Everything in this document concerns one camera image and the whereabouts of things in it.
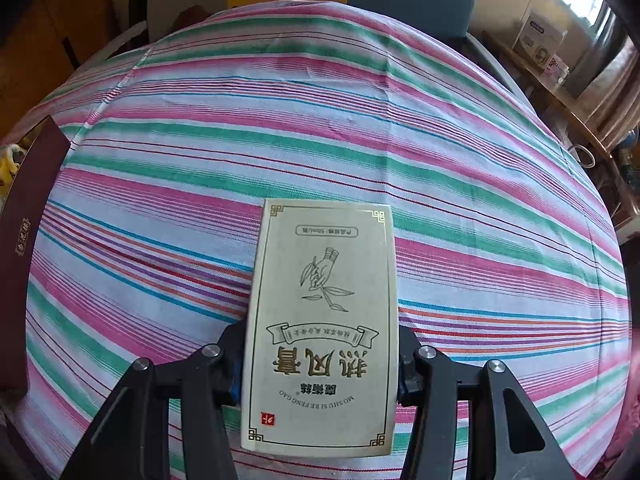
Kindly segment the cream printed carton box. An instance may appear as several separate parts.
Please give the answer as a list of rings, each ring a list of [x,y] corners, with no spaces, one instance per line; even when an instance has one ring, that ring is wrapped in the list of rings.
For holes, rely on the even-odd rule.
[[[267,200],[247,312],[242,447],[307,458],[388,454],[398,332],[390,207]]]

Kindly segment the white box on shelf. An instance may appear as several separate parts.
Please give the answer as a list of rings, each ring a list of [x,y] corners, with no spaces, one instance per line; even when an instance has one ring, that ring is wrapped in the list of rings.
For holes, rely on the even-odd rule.
[[[544,70],[566,36],[566,30],[557,28],[543,15],[529,11],[516,36],[513,50],[536,66]]]

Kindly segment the striped bed sheet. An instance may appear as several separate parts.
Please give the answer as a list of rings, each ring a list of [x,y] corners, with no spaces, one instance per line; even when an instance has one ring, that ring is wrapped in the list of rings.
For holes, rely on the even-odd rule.
[[[506,362],[580,474],[610,444],[631,335],[610,214],[542,120],[439,41],[336,2],[242,6],[71,76],[3,139],[45,117],[70,152],[6,416],[51,478],[132,360],[184,358],[245,313],[268,198],[390,206],[401,324]]]

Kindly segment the gold tray maroon rim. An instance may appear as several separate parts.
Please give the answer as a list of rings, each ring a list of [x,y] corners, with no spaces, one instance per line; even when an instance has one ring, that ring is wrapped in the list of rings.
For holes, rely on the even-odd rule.
[[[70,140],[52,117],[26,136],[26,155],[1,211],[1,397],[21,399],[28,390],[26,298],[32,253],[43,215]]]

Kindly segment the wooden wardrobe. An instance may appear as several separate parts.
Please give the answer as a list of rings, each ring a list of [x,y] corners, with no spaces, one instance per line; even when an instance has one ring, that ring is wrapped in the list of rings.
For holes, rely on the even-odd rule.
[[[1,134],[128,27],[128,0],[1,0]]]

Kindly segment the wooden side shelf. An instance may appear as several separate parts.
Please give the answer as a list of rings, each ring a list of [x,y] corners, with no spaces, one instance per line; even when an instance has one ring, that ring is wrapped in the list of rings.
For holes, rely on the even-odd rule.
[[[597,137],[597,130],[588,126],[586,113],[578,106],[570,94],[559,84],[553,82],[544,72],[537,70],[532,63],[519,56],[500,39],[489,32],[482,32],[484,46],[496,56],[513,66],[526,80],[525,88],[532,88],[535,93],[530,98],[538,115],[542,110],[555,112],[566,124],[566,133],[559,133],[560,139],[570,142],[572,136],[577,143],[590,151],[599,170],[587,169],[596,176],[596,187],[605,190],[611,197],[611,218],[620,245],[639,237],[639,200],[620,174],[612,152],[604,147]]]

